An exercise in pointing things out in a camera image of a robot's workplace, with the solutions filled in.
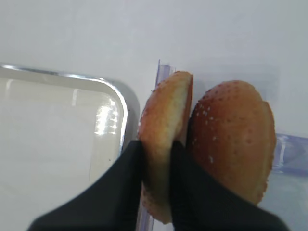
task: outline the white surface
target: white surface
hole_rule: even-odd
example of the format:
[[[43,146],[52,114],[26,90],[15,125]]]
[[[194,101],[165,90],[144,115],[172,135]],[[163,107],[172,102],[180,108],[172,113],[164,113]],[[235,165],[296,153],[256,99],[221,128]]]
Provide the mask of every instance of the white surface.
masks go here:
[[[131,87],[141,109],[159,58],[200,70],[204,83],[204,69],[262,70],[277,79],[271,98],[277,131],[307,136],[306,0],[0,3],[0,62],[108,76]]]
[[[117,159],[124,106],[103,83],[85,90],[89,82],[0,68],[1,230],[26,230]]]

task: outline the sesame seed bun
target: sesame seed bun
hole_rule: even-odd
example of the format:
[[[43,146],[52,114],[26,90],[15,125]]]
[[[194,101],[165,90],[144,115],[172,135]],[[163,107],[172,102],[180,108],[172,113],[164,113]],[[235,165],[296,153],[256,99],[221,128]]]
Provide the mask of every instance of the sesame seed bun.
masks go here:
[[[146,176],[141,201],[164,224],[172,221],[169,206],[169,165],[172,143],[186,142],[193,76],[176,72],[158,84],[146,103],[138,138],[146,152]]]
[[[194,108],[188,151],[216,180],[253,204],[267,188],[275,146],[270,106],[249,83],[223,82]]]

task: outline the toasted bun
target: toasted bun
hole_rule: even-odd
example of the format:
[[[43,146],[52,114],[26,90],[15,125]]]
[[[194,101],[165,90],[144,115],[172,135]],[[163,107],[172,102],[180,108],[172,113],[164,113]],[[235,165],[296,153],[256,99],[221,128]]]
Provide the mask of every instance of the toasted bun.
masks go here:
[[[187,149],[221,184],[257,204],[267,187],[276,145],[270,106],[243,81],[209,90],[190,120]]]
[[[185,143],[192,100],[193,76],[176,72],[152,92],[141,116],[138,138],[147,158],[141,200],[148,212],[163,223],[171,222],[169,164],[174,140]]]

